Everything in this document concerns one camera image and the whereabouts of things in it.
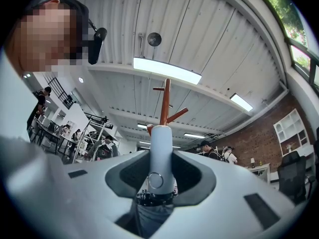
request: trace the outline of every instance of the ceiling light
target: ceiling light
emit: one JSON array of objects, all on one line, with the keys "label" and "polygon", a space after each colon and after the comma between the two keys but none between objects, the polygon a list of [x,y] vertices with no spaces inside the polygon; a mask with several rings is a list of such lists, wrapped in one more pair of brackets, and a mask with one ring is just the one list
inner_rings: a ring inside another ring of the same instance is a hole
[{"label": "ceiling light", "polygon": [[250,111],[253,109],[253,107],[247,103],[245,100],[243,100],[239,95],[237,95],[236,93],[233,94],[230,97],[230,100],[235,102],[236,104],[238,104],[239,106],[241,106],[242,108],[244,108],[246,111]]},{"label": "ceiling light", "polygon": [[140,143],[151,144],[150,142],[140,141]]},{"label": "ceiling light", "polygon": [[138,127],[140,127],[140,128],[145,128],[145,129],[148,128],[146,125],[143,125],[143,124],[138,124]]},{"label": "ceiling light", "polygon": [[189,136],[189,137],[194,137],[194,138],[201,138],[201,139],[205,138],[202,135],[196,135],[196,134],[191,134],[191,133],[185,133],[184,136]]},{"label": "ceiling light", "polygon": [[186,69],[173,66],[170,64],[154,61],[145,58],[134,58],[133,67],[137,70],[148,71],[151,73],[157,73],[166,75],[169,77],[177,78],[186,82],[197,84],[201,79],[201,75]]}]

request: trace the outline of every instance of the black metal grille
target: black metal grille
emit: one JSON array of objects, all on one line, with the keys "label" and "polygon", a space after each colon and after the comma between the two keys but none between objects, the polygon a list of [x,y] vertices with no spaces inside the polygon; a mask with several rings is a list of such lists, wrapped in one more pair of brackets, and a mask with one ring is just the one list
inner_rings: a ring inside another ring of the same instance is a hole
[{"label": "black metal grille", "polygon": [[95,123],[97,125],[103,126],[104,123],[105,123],[105,127],[106,128],[109,128],[109,129],[113,128],[112,123],[106,117],[102,118],[102,117],[95,116],[95,115],[92,115],[92,114],[87,114],[87,113],[84,113],[84,114],[89,120],[91,120],[91,122],[93,122],[93,123]]},{"label": "black metal grille", "polygon": [[70,109],[73,105],[72,97],[65,93],[58,79],[47,74],[44,75],[44,78],[46,79],[48,85],[51,87],[52,91],[57,95],[58,99],[65,105],[65,107]]}]

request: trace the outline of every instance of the person wearing black cap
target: person wearing black cap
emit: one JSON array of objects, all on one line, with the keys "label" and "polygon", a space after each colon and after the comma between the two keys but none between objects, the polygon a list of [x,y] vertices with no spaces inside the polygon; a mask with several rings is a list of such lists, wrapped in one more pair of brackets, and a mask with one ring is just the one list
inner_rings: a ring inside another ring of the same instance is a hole
[{"label": "person wearing black cap", "polygon": [[27,121],[26,129],[28,129],[31,126],[34,116],[44,114],[43,109],[44,109],[44,105],[45,105],[45,97],[50,96],[50,93],[51,93],[51,87],[46,87],[43,90],[33,92],[34,96],[38,99],[38,103],[34,107],[32,113]]},{"label": "person wearing black cap", "polygon": [[219,160],[219,158],[218,158],[216,152],[215,152],[214,149],[210,146],[209,141],[206,141],[206,140],[202,141],[201,144],[200,144],[200,146],[201,146],[202,151],[205,152],[205,154],[204,154],[205,157],[210,157],[210,158]]},{"label": "person wearing black cap", "polygon": [[38,100],[21,78],[81,58],[88,28],[89,10],[77,0],[47,0],[17,20],[0,53],[0,136],[30,142],[25,124]]}]

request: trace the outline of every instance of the white desk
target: white desk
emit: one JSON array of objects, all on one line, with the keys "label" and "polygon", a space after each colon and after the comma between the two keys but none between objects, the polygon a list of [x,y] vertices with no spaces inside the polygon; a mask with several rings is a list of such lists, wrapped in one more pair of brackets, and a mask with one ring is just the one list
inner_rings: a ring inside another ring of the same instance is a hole
[{"label": "white desk", "polygon": [[247,168],[252,173],[258,172],[259,175],[256,176],[270,184],[270,163],[264,164],[262,166],[255,166],[254,168],[248,166],[246,166],[245,168]]}]

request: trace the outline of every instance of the white cabinet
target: white cabinet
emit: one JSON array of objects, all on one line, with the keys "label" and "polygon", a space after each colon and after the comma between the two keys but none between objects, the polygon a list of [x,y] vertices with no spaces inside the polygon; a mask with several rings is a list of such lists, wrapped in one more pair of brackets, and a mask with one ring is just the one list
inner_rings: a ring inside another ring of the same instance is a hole
[{"label": "white cabinet", "polygon": [[293,140],[293,137],[294,139],[298,139],[298,149],[300,147],[309,145],[307,131],[296,109],[294,109],[279,122],[274,124],[274,128],[280,143],[280,148],[283,156],[293,151],[294,149],[297,149],[294,148],[291,150],[289,148],[286,148],[285,142],[287,143],[287,146],[290,146],[290,141]]}]

